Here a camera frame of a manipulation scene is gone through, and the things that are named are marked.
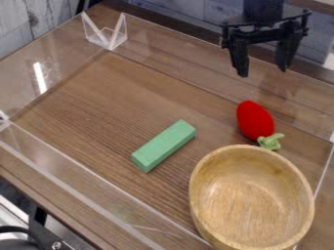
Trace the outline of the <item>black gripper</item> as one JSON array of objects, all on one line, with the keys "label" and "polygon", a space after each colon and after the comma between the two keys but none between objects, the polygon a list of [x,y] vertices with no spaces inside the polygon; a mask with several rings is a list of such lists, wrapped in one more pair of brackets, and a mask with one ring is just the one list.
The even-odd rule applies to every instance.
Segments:
[{"label": "black gripper", "polygon": [[243,0],[243,12],[221,23],[221,47],[229,48],[241,77],[250,73],[249,44],[280,40],[276,63],[288,70],[308,33],[310,14],[309,9],[286,7],[285,0]]}]

